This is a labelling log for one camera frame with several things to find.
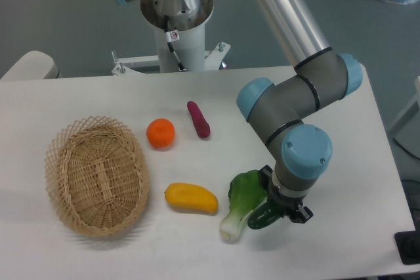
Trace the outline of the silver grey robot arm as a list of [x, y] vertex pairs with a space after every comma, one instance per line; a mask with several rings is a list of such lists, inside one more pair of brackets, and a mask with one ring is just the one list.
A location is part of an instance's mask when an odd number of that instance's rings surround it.
[[[116, 0], [126, 4], [135, 0]], [[143, 17], [156, 30], [161, 72], [202, 71], [202, 27], [213, 0], [139, 0]], [[335, 54], [303, 0], [257, 0], [295, 75], [278, 85], [267, 78], [246, 84], [236, 103], [275, 159], [259, 171], [268, 199], [248, 218], [254, 230], [281, 217], [304, 224], [312, 211], [303, 199], [327, 169], [333, 147], [326, 132], [304, 118], [357, 90], [363, 80], [359, 62]]]

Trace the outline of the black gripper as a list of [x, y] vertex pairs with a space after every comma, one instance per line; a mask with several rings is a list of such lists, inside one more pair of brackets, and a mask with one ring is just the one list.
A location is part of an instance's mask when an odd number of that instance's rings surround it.
[[266, 202], [249, 215], [249, 227], [267, 227], [284, 216], [293, 223], [304, 224], [312, 218], [312, 211], [303, 205], [306, 193], [288, 192], [276, 182], [275, 172], [268, 166], [258, 171], [261, 188], [266, 192]]

